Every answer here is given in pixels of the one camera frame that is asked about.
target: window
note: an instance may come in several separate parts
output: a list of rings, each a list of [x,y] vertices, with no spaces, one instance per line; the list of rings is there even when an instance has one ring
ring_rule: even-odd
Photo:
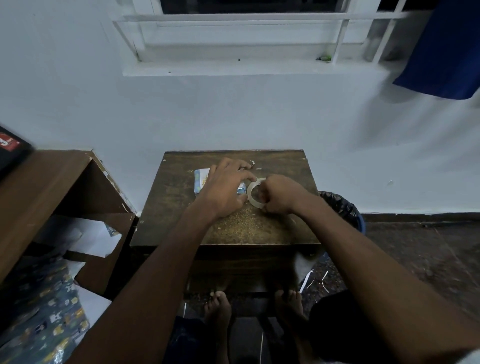
[[[112,21],[124,75],[343,72],[401,67],[436,3],[116,0]]]

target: wooden table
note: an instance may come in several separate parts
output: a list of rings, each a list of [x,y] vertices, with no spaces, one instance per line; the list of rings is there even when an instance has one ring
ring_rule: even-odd
[[[131,247],[149,253],[160,245],[195,200],[194,171],[218,164],[223,157],[253,160],[252,172],[258,178],[283,174],[318,193],[302,150],[166,152]],[[211,227],[190,270],[186,290],[249,292],[267,291],[278,284],[293,287],[322,253],[316,237],[297,216],[266,215],[247,203]]]

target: foot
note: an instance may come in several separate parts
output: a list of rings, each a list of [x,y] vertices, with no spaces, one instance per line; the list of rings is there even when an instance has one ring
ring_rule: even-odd
[[[290,290],[286,300],[284,300],[283,295],[283,291],[275,292],[277,317],[295,341],[299,363],[315,363],[313,349],[308,341],[308,319],[303,314],[301,294]]]
[[[222,291],[210,294],[205,304],[205,323],[213,331],[217,342],[216,364],[228,364],[228,324],[232,317],[232,307]]]

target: white sleeve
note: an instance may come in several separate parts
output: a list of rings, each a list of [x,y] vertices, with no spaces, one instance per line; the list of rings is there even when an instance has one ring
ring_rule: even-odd
[[[471,352],[457,364],[480,364],[480,349]]]

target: person's left arm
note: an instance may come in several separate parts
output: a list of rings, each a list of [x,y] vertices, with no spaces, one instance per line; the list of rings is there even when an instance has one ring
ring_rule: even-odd
[[[243,180],[256,181],[242,160],[210,168],[205,186],[70,357],[68,364],[161,363],[197,249],[210,226],[240,209]]]

